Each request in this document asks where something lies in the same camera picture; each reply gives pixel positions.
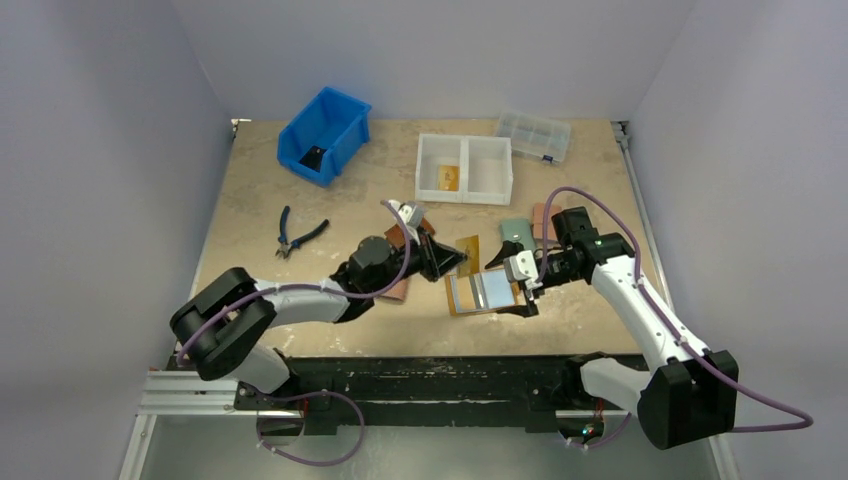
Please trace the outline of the blue plastic bin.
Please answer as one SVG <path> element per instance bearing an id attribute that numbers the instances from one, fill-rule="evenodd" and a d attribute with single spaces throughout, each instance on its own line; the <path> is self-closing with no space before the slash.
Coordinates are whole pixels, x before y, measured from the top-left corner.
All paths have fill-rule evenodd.
<path id="1" fill-rule="evenodd" d="M 280 132 L 279 164 L 311 183 L 330 186 L 370 141 L 370 111 L 371 105 L 362 100 L 331 87 L 323 88 Z M 314 145 L 325 150 L 320 172 L 299 164 Z"/>

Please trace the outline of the black card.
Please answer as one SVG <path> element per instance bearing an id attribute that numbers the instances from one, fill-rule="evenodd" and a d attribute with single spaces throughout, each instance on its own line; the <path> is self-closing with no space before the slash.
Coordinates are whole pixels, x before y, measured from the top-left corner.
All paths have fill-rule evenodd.
<path id="1" fill-rule="evenodd" d="M 320 172 L 322 169 L 325 150 L 317 145 L 312 146 L 299 160 L 299 164 L 313 171 Z"/>

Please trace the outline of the gold VIP card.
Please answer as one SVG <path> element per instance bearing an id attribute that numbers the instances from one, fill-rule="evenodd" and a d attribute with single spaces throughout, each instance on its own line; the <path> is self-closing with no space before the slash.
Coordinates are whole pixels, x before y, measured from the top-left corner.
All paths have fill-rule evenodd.
<path id="1" fill-rule="evenodd" d="M 457 192 L 459 190 L 460 169 L 457 165 L 439 165 L 437 167 L 437 189 Z"/>

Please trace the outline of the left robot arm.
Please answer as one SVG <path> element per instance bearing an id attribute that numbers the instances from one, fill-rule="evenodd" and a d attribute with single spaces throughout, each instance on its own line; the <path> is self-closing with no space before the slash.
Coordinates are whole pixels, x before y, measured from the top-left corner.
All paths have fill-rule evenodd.
<path id="1" fill-rule="evenodd" d="M 298 382 L 283 353 L 261 344 L 267 330 L 352 321 L 395 283 L 415 274 L 435 282 L 467 258 L 423 231 L 401 247 L 370 236 L 334 274 L 315 284 L 260 282 L 233 267 L 172 316 L 170 327 L 181 345 L 177 362 L 192 366 L 205 381 L 238 380 L 272 408 L 287 408 L 297 399 Z"/>

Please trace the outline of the salmon card holder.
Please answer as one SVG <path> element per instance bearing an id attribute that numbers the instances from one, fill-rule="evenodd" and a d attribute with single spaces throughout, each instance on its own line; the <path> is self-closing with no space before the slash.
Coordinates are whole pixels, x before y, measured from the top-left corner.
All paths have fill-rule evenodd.
<path id="1" fill-rule="evenodd" d="M 532 226 L 533 238 L 537 242 L 541 242 L 543 240 L 543 233 L 544 233 L 543 223 L 546 222 L 547 223 L 547 230 L 548 230 L 548 233 L 547 233 L 548 242 L 553 243 L 553 244 L 557 243 L 556 232 L 555 232 L 554 226 L 552 224 L 551 216 L 556 215 L 556 214 L 560 213 L 561 211 L 562 211 L 561 206 L 559 206 L 557 204 L 552 204 L 549 214 L 545 215 L 545 203 L 544 202 L 536 203 L 533 206 L 531 226 Z"/>

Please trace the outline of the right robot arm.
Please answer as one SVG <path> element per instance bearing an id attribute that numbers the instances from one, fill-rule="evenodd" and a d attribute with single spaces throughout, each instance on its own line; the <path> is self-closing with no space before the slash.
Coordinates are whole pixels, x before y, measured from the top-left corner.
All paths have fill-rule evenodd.
<path id="1" fill-rule="evenodd" d="M 546 258 L 516 241 L 505 241 L 490 261 L 501 266 L 524 296 L 507 308 L 521 317 L 538 314 L 538 297 L 552 287 L 583 281 L 613 308 L 636 341 L 643 371 L 602 352 L 567 360 L 553 393 L 584 407 L 605 400 L 637 418 L 647 439 L 666 450 L 733 429 L 738 364 L 727 351 L 690 339 L 671 309 L 656 299 L 633 244 L 619 233 L 600 234 L 584 207 L 552 217 L 559 250 Z"/>

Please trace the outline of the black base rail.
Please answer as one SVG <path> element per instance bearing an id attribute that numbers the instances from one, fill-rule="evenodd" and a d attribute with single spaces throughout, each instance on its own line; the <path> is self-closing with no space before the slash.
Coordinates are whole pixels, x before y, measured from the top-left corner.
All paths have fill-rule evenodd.
<path id="1" fill-rule="evenodd" d="M 263 394 L 239 382 L 235 407 L 340 426 L 521 428 L 577 441 L 612 431 L 612 404 L 580 399 L 568 355 L 291 358 L 291 382 Z"/>

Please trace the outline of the white two-compartment tray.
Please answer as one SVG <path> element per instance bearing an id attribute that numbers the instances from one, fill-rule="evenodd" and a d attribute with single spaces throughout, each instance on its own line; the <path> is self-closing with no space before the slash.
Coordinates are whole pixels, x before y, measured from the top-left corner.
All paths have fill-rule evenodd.
<path id="1" fill-rule="evenodd" d="M 437 189 L 437 167 L 457 165 L 457 192 Z M 513 188 L 510 139 L 491 136 L 421 134 L 415 199 L 423 202 L 508 206 Z"/>

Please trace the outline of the orange card holder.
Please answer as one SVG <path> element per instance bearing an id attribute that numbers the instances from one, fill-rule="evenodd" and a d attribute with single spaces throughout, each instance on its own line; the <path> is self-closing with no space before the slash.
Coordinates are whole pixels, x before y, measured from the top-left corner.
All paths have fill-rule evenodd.
<path id="1" fill-rule="evenodd" d="M 477 315 L 477 314 L 491 313 L 491 312 L 495 312 L 495 311 L 496 311 L 496 310 L 487 309 L 487 308 L 485 308 L 485 307 L 482 307 L 482 306 L 481 306 L 481 300 L 482 300 L 481 290 L 482 290 L 482 288 L 481 288 L 480 274 L 481 274 L 482 272 L 479 272 L 478 274 L 475 274 L 475 275 L 470 276 L 470 277 L 472 278 L 473 286 L 475 287 L 475 293 L 476 293 L 476 296 L 477 296 L 478 309 L 477 309 L 476 311 L 471 312 L 471 313 L 466 313 L 466 314 L 461 314 L 461 315 L 455 315 L 455 314 L 452 312 L 452 300 L 451 300 L 451 295 L 450 295 L 449 290 L 448 290 L 448 285 L 449 285 L 449 276 L 453 276 L 453 275 L 455 275 L 455 274 L 450 274 L 450 275 L 448 275 L 448 276 L 445 278 L 445 284 L 446 284 L 446 297 L 447 297 L 447 301 L 448 301 L 448 308 L 449 308 L 449 312 L 450 312 L 450 315 L 451 315 L 451 316 L 470 316 L 470 315 Z M 518 287 L 517 287 L 517 286 L 514 286 L 513 284 L 512 284 L 512 286 L 513 286 L 513 290 L 514 290 L 514 292 L 515 292 L 515 294 L 516 294 L 517 304 L 519 304 L 519 297 L 520 297 L 519 289 L 518 289 Z"/>

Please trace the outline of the clear plastic organizer box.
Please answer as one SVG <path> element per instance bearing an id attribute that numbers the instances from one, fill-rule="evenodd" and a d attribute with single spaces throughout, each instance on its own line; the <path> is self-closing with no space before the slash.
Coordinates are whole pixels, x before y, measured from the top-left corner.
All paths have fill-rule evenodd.
<path id="1" fill-rule="evenodd" d="M 514 154 L 548 164 L 560 164 L 571 143 L 571 124 L 515 110 L 503 110 L 495 129 L 497 137 L 509 138 Z"/>

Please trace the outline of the brown leather card holder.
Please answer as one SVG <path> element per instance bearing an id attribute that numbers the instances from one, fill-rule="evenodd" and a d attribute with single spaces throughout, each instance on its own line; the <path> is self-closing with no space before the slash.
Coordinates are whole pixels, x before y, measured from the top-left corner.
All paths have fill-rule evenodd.
<path id="1" fill-rule="evenodd" d="M 426 218 L 423 218 L 421 220 L 420 225 L 418 227 L 418 231 L 427 231 L 431 236 L 434 236 L 436 233 L 434 227 Z M 390 229 L 386 230 L 384 232 L 384 236 L 389 242 L 389 244 L 395 249 L 400 249 L 405 245 L 403 232 L 397 224 L 393 225 Z"/>

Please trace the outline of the green card holder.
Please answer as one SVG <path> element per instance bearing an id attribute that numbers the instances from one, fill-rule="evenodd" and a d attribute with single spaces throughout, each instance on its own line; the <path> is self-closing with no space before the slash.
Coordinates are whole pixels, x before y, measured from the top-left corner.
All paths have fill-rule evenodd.
<path id="1" fill-rule="evenodd" d="M 534 250 L 537 247 L 532 224 L 526 218 L 507 218 L 499 223 L 499 232 L 503 242 L 519 243 L 523 250 Z"/>

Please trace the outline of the pink card holder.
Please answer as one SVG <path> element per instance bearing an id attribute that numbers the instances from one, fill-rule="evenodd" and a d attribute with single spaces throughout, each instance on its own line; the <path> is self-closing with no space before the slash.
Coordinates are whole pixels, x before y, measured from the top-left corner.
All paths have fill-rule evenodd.
<path id="1" fill-rule="evenodd" d="M 379 299 L 403 304 L 406 302 L 410 288 L 410 279 L 406 278 L 396 283 L 391 289 L 379 296 Z"/>

